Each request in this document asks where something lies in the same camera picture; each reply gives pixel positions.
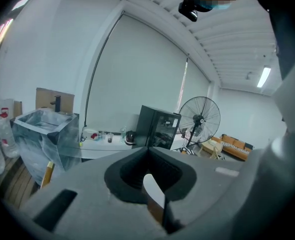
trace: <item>cardboard piece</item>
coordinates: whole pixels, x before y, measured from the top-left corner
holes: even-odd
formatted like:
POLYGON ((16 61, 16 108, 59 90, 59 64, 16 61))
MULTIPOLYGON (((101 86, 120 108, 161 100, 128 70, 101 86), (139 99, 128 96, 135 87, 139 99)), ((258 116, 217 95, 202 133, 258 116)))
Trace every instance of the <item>cardboard piece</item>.
POLYGON ((55 105, 51 102, 56 100, 55 96, 61 96, 60 111, 68 114, 73 113, 74 95, 56 90, 36 88, 35 109, 51 108, 55 110, 55 105))
POLYGON ((22 110, 22 101, 14 101, 13 102, 13 117, 16 118, 23 114, 22 110))

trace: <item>white counter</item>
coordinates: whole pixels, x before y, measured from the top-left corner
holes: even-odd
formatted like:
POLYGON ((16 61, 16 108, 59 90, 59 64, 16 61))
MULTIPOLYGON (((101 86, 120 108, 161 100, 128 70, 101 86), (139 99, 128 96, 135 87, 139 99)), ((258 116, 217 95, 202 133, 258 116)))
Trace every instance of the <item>white counter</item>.
MULTIPOLYGON (((124 150, 132 149, 132 146, 120 142, 120 135, 113 137, 112 143, 108 143, 108 137, 105 140, 91 140, 86 139, 82 142, 81 157, 84 159, 98 159, 106 157, 124 150)), ((181 148, 185 139, 181 138, 181 134, 176 134, 174 137, 171 150, 181 148)))

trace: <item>fan stand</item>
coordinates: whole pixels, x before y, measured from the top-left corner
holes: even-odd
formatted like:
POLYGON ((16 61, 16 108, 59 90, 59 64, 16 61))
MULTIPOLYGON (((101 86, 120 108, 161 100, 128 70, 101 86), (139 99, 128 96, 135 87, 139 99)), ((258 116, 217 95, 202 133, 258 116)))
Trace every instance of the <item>fan stand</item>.
POLYGON ((202 114, 196 114, 193 116, 193 121, 194 121, 194 127, 193 127, 193 130, 192 130, 192 133, 191 133, 191 136, 189 137, 189 140, 188 140, 188 143, 187 143, 187 147, 190 145, 191 143, 191 140, 192 140, 192 137, 194 135, 194 132, 196 131, 196 128, 201 126, 204 122, 206 122, 204 120, 204 117, 202 114))

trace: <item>plastic wrap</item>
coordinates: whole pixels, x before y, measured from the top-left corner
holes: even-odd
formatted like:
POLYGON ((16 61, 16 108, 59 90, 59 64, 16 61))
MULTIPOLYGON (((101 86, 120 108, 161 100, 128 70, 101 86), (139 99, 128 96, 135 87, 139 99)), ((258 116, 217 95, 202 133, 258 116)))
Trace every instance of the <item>plastic wrap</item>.
POLYGON ((0 139, 3 152, 8 158, 17 158, 20 156, 8 118, 0 117, 0 139))
POLYGON ((22 160, 41 185, 49 161, 52 179, 81 163, 79 116, 40 108, 15 118, 12 126, 22 160))

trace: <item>fluorescent light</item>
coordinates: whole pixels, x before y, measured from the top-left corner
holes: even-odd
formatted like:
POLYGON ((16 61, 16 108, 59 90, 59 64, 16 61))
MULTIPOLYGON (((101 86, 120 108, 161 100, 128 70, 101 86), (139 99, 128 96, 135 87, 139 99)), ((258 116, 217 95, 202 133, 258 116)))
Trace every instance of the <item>fluorescent light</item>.
POLYGON ((18 1, 16 3, 16 5, 14 5, 12 11, 15 10, 16 8, 19 8, 21 6, 24 6, 27 3, 27 1, 29 1, 29 0, 20 0, 20 1, 18 1))
POLYGON ((266 80, 269 77, 270 71, 271 69, 269 67, 265 67, 263 69, 263 73, 261 75, 261 79, 258 81, 257 87, 261 88, 265 84, 266 80))

